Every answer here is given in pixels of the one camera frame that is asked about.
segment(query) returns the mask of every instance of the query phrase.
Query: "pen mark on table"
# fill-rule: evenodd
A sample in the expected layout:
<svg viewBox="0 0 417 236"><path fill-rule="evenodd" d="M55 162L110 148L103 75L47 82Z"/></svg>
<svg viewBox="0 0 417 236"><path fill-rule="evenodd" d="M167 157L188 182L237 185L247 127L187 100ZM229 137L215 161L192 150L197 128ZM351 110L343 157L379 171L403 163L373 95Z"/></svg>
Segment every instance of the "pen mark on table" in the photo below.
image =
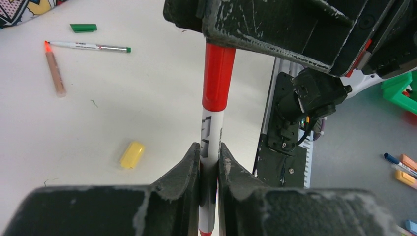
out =
<svg viewBox="0 0 417 236"><path fill-rule="evenodd" d="M90 101L92 101L94 103L95 107L98 107L94 100L90 100Z"/></svg>
<svg viewBox="0 0 417 236"><path fill-rule="evenodd" d="M43 182L43 185L46 187L46 181L48 181L49 179L45 180L45 182Z"/></svg>

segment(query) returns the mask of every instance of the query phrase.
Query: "green marker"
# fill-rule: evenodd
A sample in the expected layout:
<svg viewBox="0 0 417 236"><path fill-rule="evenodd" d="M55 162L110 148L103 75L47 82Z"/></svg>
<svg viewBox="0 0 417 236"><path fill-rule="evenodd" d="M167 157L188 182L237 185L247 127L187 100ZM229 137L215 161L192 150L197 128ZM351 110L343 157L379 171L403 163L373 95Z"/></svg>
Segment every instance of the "green marker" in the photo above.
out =
<svg viewBox="0 0 417 236"><path fill-rule="evenodd" d="M118 53L130 53L130 48L109 46L92 43L71 43L71 42L48 42L53 46L64 47L64 48L75 48L75 49L86 49L86 50L99 50L99 51L110 51Z"/></svg>

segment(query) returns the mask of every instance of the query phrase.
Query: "patterned fabric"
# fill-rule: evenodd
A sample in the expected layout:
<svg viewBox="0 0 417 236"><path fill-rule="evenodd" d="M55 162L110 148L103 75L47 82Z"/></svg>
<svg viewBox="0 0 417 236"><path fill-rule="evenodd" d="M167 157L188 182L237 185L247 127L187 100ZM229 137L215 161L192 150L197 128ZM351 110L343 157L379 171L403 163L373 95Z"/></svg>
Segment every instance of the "patterned fabric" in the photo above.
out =
<svg viewBox="0 0 417 236"><path fill-rule="evenodd" d="M0 0L0 29L19 25L67 0Z"/></svg>

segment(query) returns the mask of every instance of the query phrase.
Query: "red and white marker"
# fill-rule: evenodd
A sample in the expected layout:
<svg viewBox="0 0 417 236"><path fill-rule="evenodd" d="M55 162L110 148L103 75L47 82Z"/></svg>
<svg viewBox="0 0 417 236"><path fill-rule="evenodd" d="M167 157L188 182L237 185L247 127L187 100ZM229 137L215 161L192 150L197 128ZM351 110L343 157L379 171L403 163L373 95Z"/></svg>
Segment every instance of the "red and white marker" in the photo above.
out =
<svg viewBox="0 0 417 236"><path fill-rule="evenodd" d="M220 155L223 115L229 95L234 48L206 44L203 117L200 142L200 210L198 228L202 236L214 229L217 192L217 162Z"/></svg>

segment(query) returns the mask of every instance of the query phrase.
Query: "green marker cap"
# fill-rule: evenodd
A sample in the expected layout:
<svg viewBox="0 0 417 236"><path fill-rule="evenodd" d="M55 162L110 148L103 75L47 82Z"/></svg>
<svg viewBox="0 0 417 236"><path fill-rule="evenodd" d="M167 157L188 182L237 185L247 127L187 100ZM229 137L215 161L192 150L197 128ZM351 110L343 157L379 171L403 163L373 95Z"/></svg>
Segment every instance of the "green marker cap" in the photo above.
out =
<svg viewBox="0 0 417 236"><path fill-rule="evenodd" d="M70 24L74 33L87 33L97 30L96 24Z"/></svg>

